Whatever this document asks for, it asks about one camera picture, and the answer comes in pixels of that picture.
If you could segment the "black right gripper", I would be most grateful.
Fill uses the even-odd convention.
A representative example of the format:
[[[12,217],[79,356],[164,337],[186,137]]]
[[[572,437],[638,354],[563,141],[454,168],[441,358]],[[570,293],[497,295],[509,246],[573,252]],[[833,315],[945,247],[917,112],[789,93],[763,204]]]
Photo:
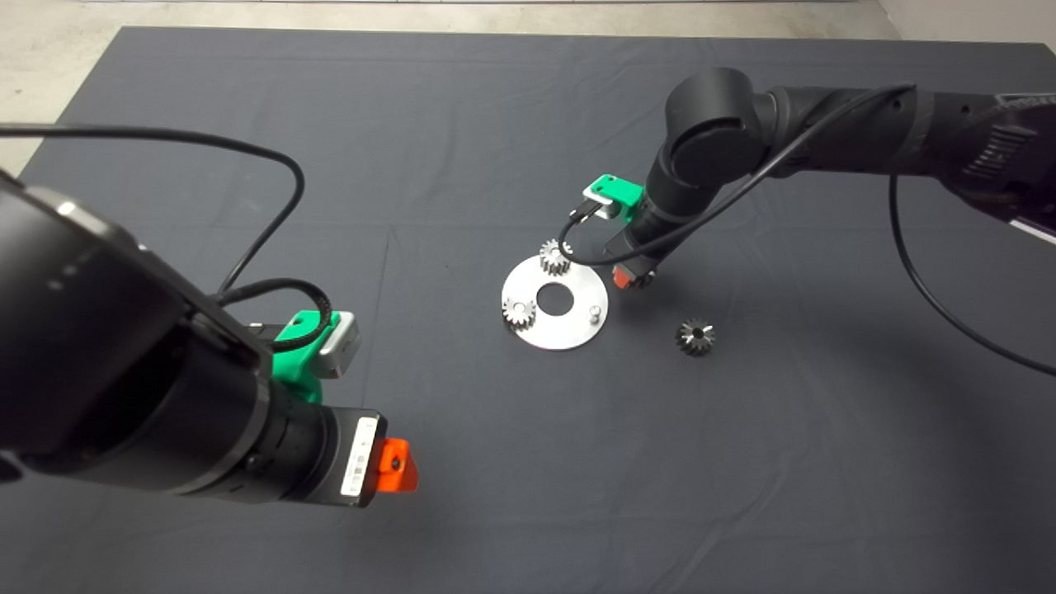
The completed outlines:
[[[606,256],[612,260],[612,283],[619,290],[634,285],[634,274],[627,270],[655,270],[661,262],[661,253],[642,252],[641,245],[626,226],[606,242]]]

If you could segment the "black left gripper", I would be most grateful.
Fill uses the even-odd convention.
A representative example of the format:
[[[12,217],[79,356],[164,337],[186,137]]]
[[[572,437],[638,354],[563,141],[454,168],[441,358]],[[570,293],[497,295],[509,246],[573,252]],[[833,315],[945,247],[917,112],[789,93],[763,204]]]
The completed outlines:
[[[418,489],[410,443],[386,437],[386,417],[380,411],[325,407],[324,420],[327,437],[313,475],[313,503],[367,507],[377,491]]]

